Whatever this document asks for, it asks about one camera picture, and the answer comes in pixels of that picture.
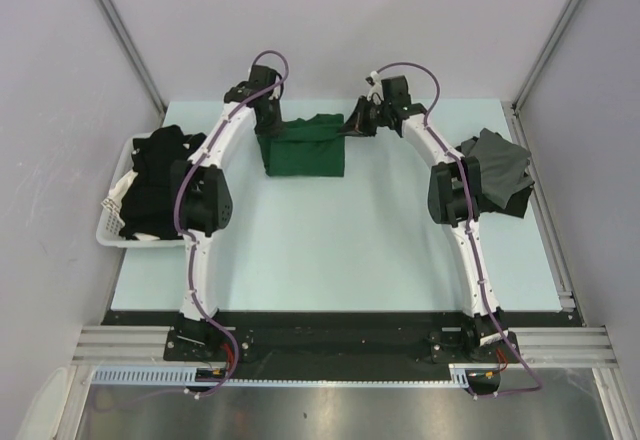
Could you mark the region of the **green t shirt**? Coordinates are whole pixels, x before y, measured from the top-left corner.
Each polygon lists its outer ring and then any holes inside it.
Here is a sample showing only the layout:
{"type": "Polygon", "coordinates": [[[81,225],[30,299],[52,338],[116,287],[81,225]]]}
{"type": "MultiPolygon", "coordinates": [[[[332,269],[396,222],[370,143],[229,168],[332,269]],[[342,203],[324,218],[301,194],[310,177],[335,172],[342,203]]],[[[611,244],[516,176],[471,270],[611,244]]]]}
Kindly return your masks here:
{"type": "Polygon", "coordinates": [[[265,173],[270,177],[343,177],[343,114],[317,114],[282,124],[277,135],[258,135],[265,173]]]}

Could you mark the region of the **white plastic basket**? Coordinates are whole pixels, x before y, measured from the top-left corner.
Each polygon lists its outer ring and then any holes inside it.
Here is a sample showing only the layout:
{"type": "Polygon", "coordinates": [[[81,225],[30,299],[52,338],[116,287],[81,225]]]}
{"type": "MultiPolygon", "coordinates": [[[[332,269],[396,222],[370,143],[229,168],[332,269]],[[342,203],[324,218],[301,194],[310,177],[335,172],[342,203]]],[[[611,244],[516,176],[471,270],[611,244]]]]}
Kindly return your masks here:
{"type": "MultiPolygon", "coordinates": [[[[133,161],[131,153],[133,152],[133,140],[138,138],[147,138],[150,132],[138,133],[129,137],[122,147],[119,159],[117,161],[110,187],[114,187],[117,181],[125,175],[132,167],[133,161]]],[[[145,249],[145,248],[173,248],[183,247],[184,241],[178,240],[128,240],[119,235],[122,223],[118,217],[110,211],[104,209],[99,217],[96,240],[105,247],[115,247],[121,249],[145,249]]]]}

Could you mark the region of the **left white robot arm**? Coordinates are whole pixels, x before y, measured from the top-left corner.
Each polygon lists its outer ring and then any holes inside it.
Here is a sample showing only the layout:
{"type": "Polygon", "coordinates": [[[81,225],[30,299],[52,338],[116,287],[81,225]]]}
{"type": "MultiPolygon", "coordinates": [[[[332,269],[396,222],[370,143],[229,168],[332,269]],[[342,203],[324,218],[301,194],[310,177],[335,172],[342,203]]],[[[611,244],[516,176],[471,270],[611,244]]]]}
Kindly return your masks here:
{"type": "Polygon", "coordinates": [[[186,290],[174,332],[197,358],[214,357],[225,338],[211,323],[218,306],[207,285],[213,247],[231,220],[233,200],[224,167],[239,141],[252,132],[277,133],[282,127],[280,97],[289,68],[282,73],[253,64],[246,81],[224,96],[219,120],[188,159],[170,169],[174,227],[185,241],[186,290]]]}

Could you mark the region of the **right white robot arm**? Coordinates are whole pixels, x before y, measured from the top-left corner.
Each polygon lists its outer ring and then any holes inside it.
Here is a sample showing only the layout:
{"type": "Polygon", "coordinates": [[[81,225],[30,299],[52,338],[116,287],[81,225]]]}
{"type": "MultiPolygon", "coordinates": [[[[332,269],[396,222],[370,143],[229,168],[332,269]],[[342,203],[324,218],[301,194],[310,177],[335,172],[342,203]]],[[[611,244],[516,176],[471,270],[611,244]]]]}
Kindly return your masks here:
{"type": "Polygon", "coordinates": [[[480,239],[479,161],[463,155],[430,124],[431,110],[411,99],[404,76],[383,78],[373,71],[366,78],[367,94],[358,98],[342,133],[373,137],[386,127],[408,142],[430,169],[426,206],[432,221],[447,235],[464,288],[461,348],[473,361],[484,361],[506,339],[497,299],[480,239]]]}

